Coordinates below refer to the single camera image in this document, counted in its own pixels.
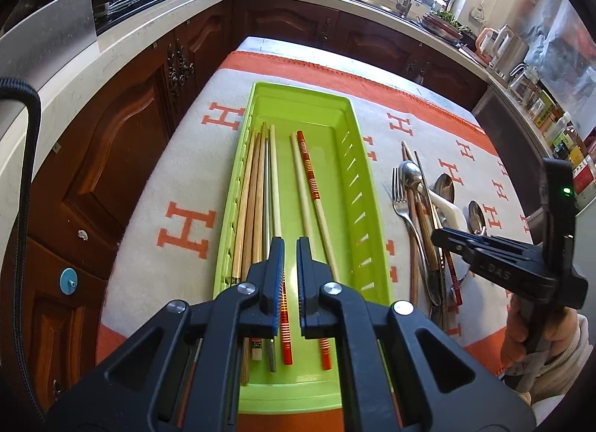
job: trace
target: glass jar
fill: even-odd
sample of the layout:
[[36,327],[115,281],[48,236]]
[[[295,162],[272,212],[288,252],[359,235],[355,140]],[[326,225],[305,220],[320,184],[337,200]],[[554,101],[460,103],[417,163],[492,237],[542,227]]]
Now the glass jar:
[[509,85],[509,91],[521,106],[525,108],[534,100],[540,91],[540,87],[538,87],[538,81],[540,80],[538,70],[536,67],[530,67],[522,63],[514,68],[510,75],[514,79]]

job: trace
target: red striped chopstick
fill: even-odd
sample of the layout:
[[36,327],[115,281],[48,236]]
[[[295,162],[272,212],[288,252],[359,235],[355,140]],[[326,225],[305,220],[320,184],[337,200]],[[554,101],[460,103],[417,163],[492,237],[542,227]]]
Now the red striped chopstick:
[[290,316],[288,315],[288,300],[285,293],[285,276],[281,274],[281,306],[279,306],[279,328],[281,330],[281,352],[284,356],[284,365],[291,365],[292,343],[290,339]]
[[455,272],[455,265],[453,264],[451,252],[445,251],[445,259],[447,260],[447,267],[449,267],[449,274],[451,274],[451,282],[453,283],[453,294],[455,295],[455,303],[458,306],[461,306],[462,304],[464,304],[464,301],[461,298],[460,280],[457,278],[457,273]]
[[[338,282],[337,278],[337,266],[335,265],[335,257],[333,255],[333,248],[331,246],[331,238],[329,236],[329,230],[327,228],[327,221],[325,220],[325,214],[323,213],[323,206],[321,204],[321,195],[317,186],[317,180],[315,179],[315,172],[312,169],[311,156],[308,153],[308,147],[306,147],[306,141],[304,134],[299,130],[296,134],[298,138],[298,146],[300,147],[300,154],[302,155],[302,161],[306,171],[306,181],[308,182],[309,189],[311,190],[311,196],[315,203],[315,211],[317,212],[317,219],[321,228],[321,234],[323,236],[323,245],[325,247],[325,253],[327,254],[327,262],[332,270],[333,280]],[[321,365],[324,370],[330,370],[332,368],[332,358],[329,352],[329,340],[321,338],[319,340],[321,348]]]

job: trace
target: electric kettle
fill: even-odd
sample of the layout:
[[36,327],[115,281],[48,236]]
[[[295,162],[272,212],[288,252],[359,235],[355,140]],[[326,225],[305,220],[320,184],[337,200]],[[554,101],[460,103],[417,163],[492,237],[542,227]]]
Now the electric kettle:
[[494,56],[489,66],[505,83],[509,83],[511,71],[524,61],[529,50],[528,44],[509,25],[505,25],[492,47]]

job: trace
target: green plastic tray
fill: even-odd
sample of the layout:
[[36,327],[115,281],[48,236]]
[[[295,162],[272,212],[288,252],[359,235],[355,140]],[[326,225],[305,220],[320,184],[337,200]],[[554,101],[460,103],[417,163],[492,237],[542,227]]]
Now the green plastic tray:
[[[318,340],[300,335],[297,304],[296,240],[303,236],[290,134],[302,130],[311,155],[341,282],[360,290],[365,299],[389,305],[389,272],[368,158],[350,101],[323,92],[258,82],[253,85],[234,159],[213,296],[229,285],[238,202],[248,152],[249,129],[275,125],[285,279],[290,315],[293,365],[283,363],[275,340],[277,371],[266,356],[251,361],[250,380],[240,390],[241,413],[299,413],[342,406],[335,344],[333,369],[323,371]],[[323,243],[311,204],[313,258],[325,262]]]

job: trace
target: kitchen sink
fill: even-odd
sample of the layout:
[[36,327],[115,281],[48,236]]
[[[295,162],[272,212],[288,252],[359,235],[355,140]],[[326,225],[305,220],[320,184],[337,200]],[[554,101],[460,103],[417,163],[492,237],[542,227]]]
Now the kitchen sink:
[[375,10],[382,11],[384,13],[387,13],[388,15],[391,15],[392,17],[402,20],[403,22],[409,23],[410,25],[415,26],[416,28],[421,28],[415,21],[410,20],[409,18],[406,18],[402,14],[400,14],[395,9],[395,7],[391,8],[389,6],[381,5],[380,3],[374,3],[373,1],[370,1],[370,0],[350,0],[350,1],[354,1],[356,3],[360,3],[361,5],[368,6],[369,8],[374,8]]

